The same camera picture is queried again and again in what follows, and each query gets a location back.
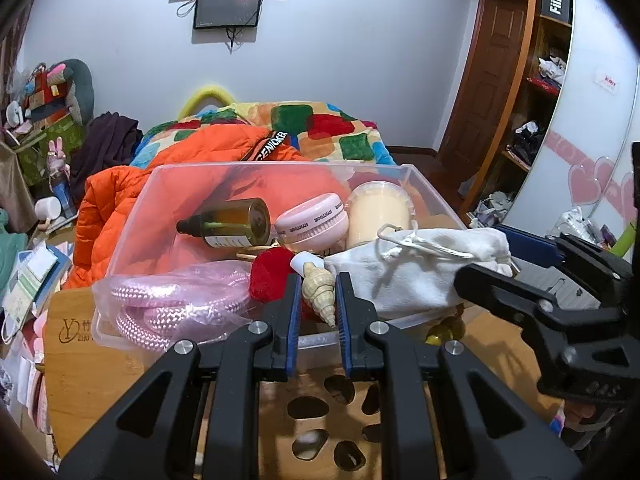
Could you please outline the white drawstring pouch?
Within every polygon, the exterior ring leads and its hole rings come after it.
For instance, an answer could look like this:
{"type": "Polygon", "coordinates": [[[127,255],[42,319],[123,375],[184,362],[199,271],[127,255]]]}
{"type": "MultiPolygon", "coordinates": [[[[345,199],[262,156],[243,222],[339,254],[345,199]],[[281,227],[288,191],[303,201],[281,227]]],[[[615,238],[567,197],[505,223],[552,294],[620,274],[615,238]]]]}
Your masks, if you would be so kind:
{"type": "Polygon", "coordinates": [[[323,263],[333,275],[347,273],[355,295],[388,320],[415,314],[434,318],[437,311],[461,304],[454,277],[468,264],[512,275],[506,234],[493,228],[393,232],[386,224],[375,240],[323,263]]]}

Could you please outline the cream lidded tub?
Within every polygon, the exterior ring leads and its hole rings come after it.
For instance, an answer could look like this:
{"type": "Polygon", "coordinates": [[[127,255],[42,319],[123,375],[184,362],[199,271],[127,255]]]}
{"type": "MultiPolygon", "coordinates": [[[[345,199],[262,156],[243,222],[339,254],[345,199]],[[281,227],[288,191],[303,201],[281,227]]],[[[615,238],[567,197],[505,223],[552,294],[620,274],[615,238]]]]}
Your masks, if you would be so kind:
{"type": "Polygon", "coordinates": [[[378,230],[386,224],[390,224],[391,230],[408,230],[414,218],[409,194],[399,185],[386,181],[358,185],[348,196],[346,211],[348,249],[375,240],[378,230]]]}

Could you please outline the red velvet drawstring pouch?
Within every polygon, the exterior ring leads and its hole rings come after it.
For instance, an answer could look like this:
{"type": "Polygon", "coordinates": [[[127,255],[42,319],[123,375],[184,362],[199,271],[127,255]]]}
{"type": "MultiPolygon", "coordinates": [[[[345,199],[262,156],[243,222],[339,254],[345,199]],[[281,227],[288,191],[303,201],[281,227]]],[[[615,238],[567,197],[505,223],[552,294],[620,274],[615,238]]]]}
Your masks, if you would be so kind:
{"type": "Polygon", "coordinates": [[[290,275],[297,275],[290,267],[294,254],[285,247],[275,247],[259,254],[250,267],[250,298],[261,304],[283,297],[290,275]]]}

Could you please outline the beige conch shell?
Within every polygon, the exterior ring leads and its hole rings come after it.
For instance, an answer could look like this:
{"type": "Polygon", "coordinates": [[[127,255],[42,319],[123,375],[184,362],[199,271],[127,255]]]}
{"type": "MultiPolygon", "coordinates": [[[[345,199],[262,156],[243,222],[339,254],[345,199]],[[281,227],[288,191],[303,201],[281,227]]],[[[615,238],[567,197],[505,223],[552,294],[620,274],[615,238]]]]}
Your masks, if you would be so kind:
{"type": "Polygon", "coordinates": [[[305,266],[302,283],[302,295],[306,304],[327,326],[336,326],[335,280],[326,269],[316,269],[310,264],[305,266]]]}

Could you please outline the pink round portable fan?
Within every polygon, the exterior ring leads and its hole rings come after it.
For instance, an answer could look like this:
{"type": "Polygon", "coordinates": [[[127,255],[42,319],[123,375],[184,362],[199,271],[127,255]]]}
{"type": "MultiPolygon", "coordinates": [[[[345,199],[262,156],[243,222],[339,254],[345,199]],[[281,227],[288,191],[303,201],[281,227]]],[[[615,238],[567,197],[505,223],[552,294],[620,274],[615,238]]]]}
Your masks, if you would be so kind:
{"type": "Polygon", "coordinates": [[[318,195],[282,212],[274,220],[278,240],[292,252],[321,254],[348,231],[348,215],[336,193],[318,195]]]}

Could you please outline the mint lotion tube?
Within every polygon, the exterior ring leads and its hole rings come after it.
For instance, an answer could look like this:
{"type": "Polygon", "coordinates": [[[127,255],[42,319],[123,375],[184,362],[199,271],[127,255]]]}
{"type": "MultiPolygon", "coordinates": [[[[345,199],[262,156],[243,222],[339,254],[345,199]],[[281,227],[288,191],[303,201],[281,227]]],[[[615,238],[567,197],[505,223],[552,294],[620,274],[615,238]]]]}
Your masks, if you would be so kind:
{"type": "Polygon", "coordinates": [[[290,261],[290,267],[302,278],[305,277],[305,266],[310,264],[313,268],[323,269],[323,259],[311,252],[298,252],[290,261]]]}

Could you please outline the green glass spray bottle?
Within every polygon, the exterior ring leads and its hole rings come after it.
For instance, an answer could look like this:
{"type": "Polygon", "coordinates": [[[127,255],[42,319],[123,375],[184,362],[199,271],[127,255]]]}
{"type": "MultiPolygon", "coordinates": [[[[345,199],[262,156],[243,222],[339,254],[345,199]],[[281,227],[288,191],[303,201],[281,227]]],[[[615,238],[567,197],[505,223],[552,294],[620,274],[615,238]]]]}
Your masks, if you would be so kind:
{"type": "Polygon", "coordinates": [[[201,238],[211,248],[249,248],[267,244],[271,221],[266,203],[261,198],[248,198],[228,200],[179,220],[176,230],[201,238]]]}

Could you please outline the olive gourd charm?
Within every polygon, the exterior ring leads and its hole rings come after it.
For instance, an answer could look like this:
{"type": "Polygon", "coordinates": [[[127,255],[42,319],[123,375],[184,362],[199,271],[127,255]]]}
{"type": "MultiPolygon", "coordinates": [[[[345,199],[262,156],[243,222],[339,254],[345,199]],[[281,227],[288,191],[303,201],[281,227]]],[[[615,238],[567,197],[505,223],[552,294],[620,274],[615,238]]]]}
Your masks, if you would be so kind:
{"type": "Polygon", "coordinates": [[[465,335],[465,324],[462,318],[448,316],[427,332],[425,342],[432,346],[442,346],[450,340],[461,340],[465,335]]]}

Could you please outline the wooden wardrobe shelf unit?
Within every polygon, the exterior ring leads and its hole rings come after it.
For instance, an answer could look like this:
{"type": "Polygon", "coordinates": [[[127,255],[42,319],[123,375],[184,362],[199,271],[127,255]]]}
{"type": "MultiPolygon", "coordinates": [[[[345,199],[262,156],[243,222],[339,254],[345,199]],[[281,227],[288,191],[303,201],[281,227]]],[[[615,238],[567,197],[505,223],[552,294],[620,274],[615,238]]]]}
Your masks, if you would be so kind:
{"type": "Polygon", "coordinates": [[[534,156],[516,150],[526,122],[547,129],[561,86],[541,62],[567,61],[575,0],[478,0],[459,91],[438,158],[450,171],[459,216],[470,220],[491,193],[513,197],[534,156]]]}

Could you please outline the stack of books and papers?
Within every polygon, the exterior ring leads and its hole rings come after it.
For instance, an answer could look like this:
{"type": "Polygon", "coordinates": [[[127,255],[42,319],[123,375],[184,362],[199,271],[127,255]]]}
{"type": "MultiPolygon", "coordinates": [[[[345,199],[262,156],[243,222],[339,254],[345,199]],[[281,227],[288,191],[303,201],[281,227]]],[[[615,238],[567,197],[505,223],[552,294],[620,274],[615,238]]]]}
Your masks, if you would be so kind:
{"type": "Polygon", "coordinates": [[[45,242],[17,253],[1,301],[4,344],[10,344],[28,320],[38,318],[71,266],[72,260],[65,252],[45,242]]]}

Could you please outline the orange puffer jacket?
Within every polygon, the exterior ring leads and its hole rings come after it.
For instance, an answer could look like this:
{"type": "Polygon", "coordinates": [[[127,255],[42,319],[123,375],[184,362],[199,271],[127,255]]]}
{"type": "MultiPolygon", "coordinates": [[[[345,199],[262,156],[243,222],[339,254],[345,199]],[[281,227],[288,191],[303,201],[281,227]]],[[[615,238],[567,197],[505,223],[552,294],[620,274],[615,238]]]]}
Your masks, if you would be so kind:
{"type": "Polygon", "coordinates": [[[347,197],[345,185],[325,164],[311,165],[284,142],[258,162],[260,150],[277,135],[266,128],[222,124],[190,133],[156,155],[149,167],[117,166],[88,177],[79,207],[73,267],[66,289],[88,287],[107,274],[122,230],[133,214],[152,247],[143,258],[163,257],[163,228],[175,234],[180,214],[202,203],[261,198],[276,218],[324,193],[347,197]]]}

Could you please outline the striped brown curtain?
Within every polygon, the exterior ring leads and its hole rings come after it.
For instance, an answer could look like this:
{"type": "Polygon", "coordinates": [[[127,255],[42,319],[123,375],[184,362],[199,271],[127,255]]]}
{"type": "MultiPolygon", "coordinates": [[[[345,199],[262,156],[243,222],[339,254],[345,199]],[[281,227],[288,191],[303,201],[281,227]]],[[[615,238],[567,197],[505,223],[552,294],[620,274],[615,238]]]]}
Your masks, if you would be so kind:
{"type": "Polygon", "coordinates": [[[1,208],[9,215],[11,230],[26,233],[38,222],[35,206],[17,156],[4,143],[0,146],[0,170],[1,208]]]}

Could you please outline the pink bunny figure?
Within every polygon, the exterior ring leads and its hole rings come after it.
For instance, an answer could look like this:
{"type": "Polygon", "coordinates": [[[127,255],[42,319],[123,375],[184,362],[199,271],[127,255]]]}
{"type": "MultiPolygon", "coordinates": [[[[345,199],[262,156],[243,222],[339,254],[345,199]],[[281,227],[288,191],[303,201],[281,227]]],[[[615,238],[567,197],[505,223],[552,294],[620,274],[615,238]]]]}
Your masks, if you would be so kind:
{"type": "Polygon", "coordinates": [[[66,162],[64,142],[60,136],[48,142],[47,168],[50,189],[61,204],[62,215],[66,219],[72,218],[77,209],[70,192],[70,166],[66,162]]]}

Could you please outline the dark purple garment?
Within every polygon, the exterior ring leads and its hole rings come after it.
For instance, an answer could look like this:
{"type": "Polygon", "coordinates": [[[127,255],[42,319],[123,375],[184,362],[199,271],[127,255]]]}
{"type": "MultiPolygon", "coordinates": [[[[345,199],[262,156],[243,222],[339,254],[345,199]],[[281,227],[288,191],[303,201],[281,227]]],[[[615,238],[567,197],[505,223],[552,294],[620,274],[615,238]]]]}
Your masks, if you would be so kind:
{"type": "Polygon", "coordinates": [[[126,166],[142,140],[139,122],[118,113],[107,112],[87,127],[84,142],[70,160],[70,194],[79,207],[88,177],[115,166],[126,166]]]}

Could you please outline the small black wall monitor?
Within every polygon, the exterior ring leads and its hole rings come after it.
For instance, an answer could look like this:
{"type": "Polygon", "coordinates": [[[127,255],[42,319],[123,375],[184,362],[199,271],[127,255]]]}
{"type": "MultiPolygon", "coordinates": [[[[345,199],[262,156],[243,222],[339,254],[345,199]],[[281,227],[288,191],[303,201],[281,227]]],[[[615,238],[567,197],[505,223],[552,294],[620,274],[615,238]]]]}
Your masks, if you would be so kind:
{"type": "Polygon", "coordinates": [[[256,27],[262,0],[195,0],[194,29],[256,27]]]}

